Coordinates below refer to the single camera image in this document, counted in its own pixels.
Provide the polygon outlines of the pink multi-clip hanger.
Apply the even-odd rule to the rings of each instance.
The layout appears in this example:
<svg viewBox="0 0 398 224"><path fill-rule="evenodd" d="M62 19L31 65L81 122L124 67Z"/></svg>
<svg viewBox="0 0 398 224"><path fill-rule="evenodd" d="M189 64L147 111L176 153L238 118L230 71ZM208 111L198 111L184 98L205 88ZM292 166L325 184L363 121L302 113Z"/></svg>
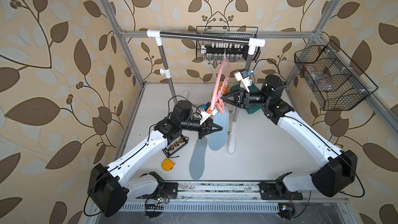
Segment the pink multi-clip hanger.
<svg viewBox="0 0 398 224"><path fill-rule="evenodd" d="M222 72L223 72L225 64L227 64L227 74L225 75L224 81L221 83L221 76L222 76ZM221 114L225 113L225 109L224 109L225 103L223 102L221 97L226 92L226 89L228 87L230 73L231 73L230 61L226 57L226 55L224 55L224 59L222 60L221 65L220 65L219 73L217 74L217 81L216 81L216 84L215 84L215 87L214 87L214 90L212 93L210 107L206 111L207 113L209 113L213 116L218 112L220 112Z"/></svg>

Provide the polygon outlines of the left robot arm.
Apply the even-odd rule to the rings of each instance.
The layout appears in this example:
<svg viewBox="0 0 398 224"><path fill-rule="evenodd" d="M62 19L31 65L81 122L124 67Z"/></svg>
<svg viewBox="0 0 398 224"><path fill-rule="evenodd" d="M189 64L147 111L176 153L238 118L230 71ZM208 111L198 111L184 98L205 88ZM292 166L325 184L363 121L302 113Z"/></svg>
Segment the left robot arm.
<svg viewBox="0 0 398 224"><path fill-rule="evenodd" d="M154 172L132 179L132 176L150 158L182 137L182 131L195 131L199 138L223 127L216 124L211 116L224 113L222 104L211 102L207 109L195 118L193 105L188 100L179 101L168 115L149 128L148 136L137 146L107 166L98 164L90 174L88 198L105 217L117 213L128 199L141 196L155 197L161 193L164 180Z"/></svg>

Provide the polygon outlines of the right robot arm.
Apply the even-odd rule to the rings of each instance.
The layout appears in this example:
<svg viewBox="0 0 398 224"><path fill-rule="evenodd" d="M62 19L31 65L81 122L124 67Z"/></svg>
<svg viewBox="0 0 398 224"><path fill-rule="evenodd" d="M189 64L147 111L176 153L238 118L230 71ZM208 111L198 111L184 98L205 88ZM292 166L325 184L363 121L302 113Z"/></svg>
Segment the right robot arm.
<svg viewBox="0 0 398 224"><path fill-rule="evenodd" d="M295 192L318 191L326 197L333 197L359 179L356 154L339 149L309 126L282 99L285 84L278 76L266 76L261 89L253 91L249 88L249 74L246 70L236 72L234 77L240 83L239 89L224 94L222 100L241 109L261 106L265 117L295 138L318 165L318 169L312 172L288 172L278 177L275 180L276 196L283 198Z"/></svg>

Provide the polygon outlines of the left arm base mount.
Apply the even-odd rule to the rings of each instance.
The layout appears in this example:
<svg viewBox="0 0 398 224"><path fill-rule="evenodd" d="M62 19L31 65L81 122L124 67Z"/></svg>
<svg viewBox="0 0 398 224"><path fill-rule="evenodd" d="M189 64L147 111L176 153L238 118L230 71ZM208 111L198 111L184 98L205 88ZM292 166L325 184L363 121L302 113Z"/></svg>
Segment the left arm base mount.
<svg viewBox="0 0 398 224"><path fill-rule="evenodd" d="M161 204L169 204L170 200L177 199L178 183L165 181L158 173L150 172L140 176L143 179L143 186L139 193L144 195L136 197L145 199L145 216L156 218L163 212L164 207Z"/></svg>

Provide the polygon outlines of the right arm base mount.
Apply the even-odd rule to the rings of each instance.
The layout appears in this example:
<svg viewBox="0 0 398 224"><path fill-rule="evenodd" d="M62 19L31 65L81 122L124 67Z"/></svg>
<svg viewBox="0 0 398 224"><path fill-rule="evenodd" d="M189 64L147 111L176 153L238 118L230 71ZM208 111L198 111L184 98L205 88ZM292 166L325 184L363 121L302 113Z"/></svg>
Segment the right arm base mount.
<svg viewBox="0 0 398 224"><path fill-rule="evenodd" d="M291 174L285 173L273 182L262 181L259 183L259 191L262 200L303 200L300 192L290 192L283 184L283 179Z"/></svg>

